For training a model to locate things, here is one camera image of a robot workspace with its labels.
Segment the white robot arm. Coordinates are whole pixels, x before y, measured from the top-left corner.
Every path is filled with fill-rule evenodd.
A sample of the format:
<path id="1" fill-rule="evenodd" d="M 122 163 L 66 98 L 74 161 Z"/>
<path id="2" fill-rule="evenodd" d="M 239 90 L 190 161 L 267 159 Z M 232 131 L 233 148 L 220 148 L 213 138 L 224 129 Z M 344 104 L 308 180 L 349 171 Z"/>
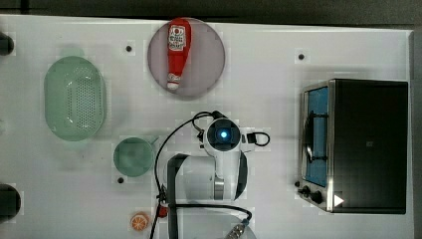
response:
<path id="1" fill-rule="evenodd" d="M 230 119 L 213 119 L 200 137 L 205 153 L 178 153 L 167 161 L 166 203 L 169 239 L 181 239 L 179 211 L 186 208 L 230 209 L 248 182 L 243 134 Z"/>

